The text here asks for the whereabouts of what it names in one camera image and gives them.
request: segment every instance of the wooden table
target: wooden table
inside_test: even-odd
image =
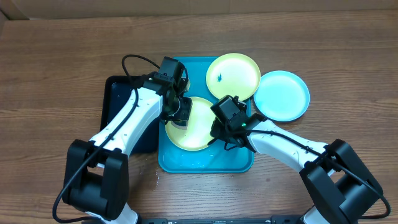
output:
[[[381,183],[398,222],[398,11],[9,21],[0,38],[0,220],[53,223],[74,139],[100,126],[105,80],[121,58],[239,52],[261,72],[288,70],[311,92],[305,116],[285,129],[348,141]],[[129,59],[141,75],[153,68]],[[168,174],[156,154],[129,161],[129,205],[145,217],[269,217],[312,201],[298,175],[256,154],[243,174]],[[369,213],[382,213],[382,203]],[[61,204],[62,218],[82,213]]]

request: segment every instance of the blue plastic tray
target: blue plastic tray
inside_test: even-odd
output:
[[[217,102],[207,89],[206,72],[217,57],[176,57],[188,70],[191,87],[184,96],[199,96]],[[251,115],[250,99],[248,115]],[[246,172],[254,162],[254,153],[246,148],[224,150],[224,142],[216,141],[206,149],[186,151],[171,142],[164,124],[159,126],[159,165],[170,173],[239,173]]]

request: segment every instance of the plate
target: plate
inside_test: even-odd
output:
[[[255,61],[237,53],[218,57],[206,73],[207,88],[218,99],[231,95],[246,100],[257,90],[260,79],[260,69]]]
[[[190,97],[192,109],[186,130],[173,126],[168,122],[165,126],[169,139],[179,148],[188,151],[198,151],[208,147],[207,143],[213,139],[210,136],[211,125],[216,115],[210,109],[213,104],[200,97]]]
[[[291,72],[273,71],[261,77],[254,94],[260,112],[274,121],[293,121],[310,104],[310,92],[304,81]]]

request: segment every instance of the black container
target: black container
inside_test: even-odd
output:
[[[129,100],[131,85],[126,76],[111,76],[106,80],[101,127],[104,129]],[[153,120],[139,138],[131,154],[155,152],[159,147],[159,118]]]

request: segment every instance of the light yellow plate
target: light yellow plate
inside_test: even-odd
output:
[[[216,116],[210,109],[213,106],[210,101],[200,97],[190,98],[192,109],[187,130],[176,128],[172,121],[168,122],[165,128],[167,136],[176,146],[188,151],[197,151],[206,148],[207,143],[213,139],[210,131]]]
[[[218,99],[231,95],[246,100],[257,90],[260,79],[260,69],[255,61],[237,53],[218,57],[206,74],[207,88]]]

